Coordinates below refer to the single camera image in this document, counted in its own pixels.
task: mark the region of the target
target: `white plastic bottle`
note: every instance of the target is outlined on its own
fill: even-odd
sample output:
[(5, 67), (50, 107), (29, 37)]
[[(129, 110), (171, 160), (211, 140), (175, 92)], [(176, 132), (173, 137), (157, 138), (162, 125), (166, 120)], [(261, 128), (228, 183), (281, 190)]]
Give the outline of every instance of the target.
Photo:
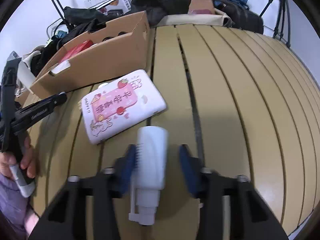
[(137, 167), (131, 181), (129, 220), (141, 225), (155, 223), (160, 190), (164, 188), (167, 144), (168, 132), (164, 128), (146, 126), (138, 130)]

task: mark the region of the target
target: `wooden slat table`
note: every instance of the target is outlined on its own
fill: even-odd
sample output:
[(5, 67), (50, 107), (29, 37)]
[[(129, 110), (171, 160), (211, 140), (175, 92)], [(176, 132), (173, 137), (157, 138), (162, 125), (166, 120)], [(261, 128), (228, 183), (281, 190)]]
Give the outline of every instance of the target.
[[(91, 145), (77, 103), (95, 84), (69, 92), (64, 105), (30, 128), (40, 160), (31, 203), (39, 215), (68, 176), (93, 176), (111, 166), (136, 143), (140, 127), (157, 125), (168, 130), (169, 147), (156, 223), (129, 221), (129, 195), (116, 199), (122, 239), (195, 239), (199, 202), (190, 198), (181, 173), (178, 147), (184, 143), (220, 174), (248, 176), (287, 234), (308, 217), (320, 200), (320, 91), (291, 51), (237, 29), (164, 26), (150, 30), (141, 68), (168, 106), (148, 121)], [(37, 100), (30, 95), (25, 106)], [(90, 215), (87, 239), (93, 239)]]

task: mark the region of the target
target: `purple sleeve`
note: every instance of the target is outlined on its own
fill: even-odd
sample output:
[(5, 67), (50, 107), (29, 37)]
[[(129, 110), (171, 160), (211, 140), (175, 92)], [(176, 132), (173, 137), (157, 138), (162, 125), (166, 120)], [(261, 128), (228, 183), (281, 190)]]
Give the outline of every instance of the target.
[(24, 198), (16, 183), (0, 174), (0, 210), (19, 239), (26, 239), (24, 218), (28, 199)]

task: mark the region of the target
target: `pink label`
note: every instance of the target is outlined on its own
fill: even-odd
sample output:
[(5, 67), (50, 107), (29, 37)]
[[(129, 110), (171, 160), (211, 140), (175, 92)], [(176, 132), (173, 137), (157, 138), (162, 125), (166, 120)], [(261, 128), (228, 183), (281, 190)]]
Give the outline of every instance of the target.
[(118, 88), (95, 95), (91, 101), (94, 119), (101, 122), (114, 114), (123, 115), (138, 101), (134, 88), (127, 79), (118, 82)]

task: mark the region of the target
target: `finger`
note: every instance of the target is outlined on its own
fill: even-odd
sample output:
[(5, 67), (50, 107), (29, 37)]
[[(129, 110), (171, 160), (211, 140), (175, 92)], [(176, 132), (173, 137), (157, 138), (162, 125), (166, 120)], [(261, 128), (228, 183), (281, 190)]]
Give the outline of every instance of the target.
[(21, 169), (23, 169), (23, 170), (26, 169), (29, 166), (32, 158), (33, 158), (33, 148), (30, 147), (30, 148), (26, 149), (26, 151), (23, 155), (23, 158), (20, 163)]
[(36, 161), (34, 159), (32, 159), (27, 169), (27, 176), (31, 179), (36, 176)]
[(16, 158), (11, 153), (0, 153), (0, 163), (3, 165), (14, 165)]
[(8, 165), (0, 163), (0, 173), (9, 179), (12, 179), (12, 172)]

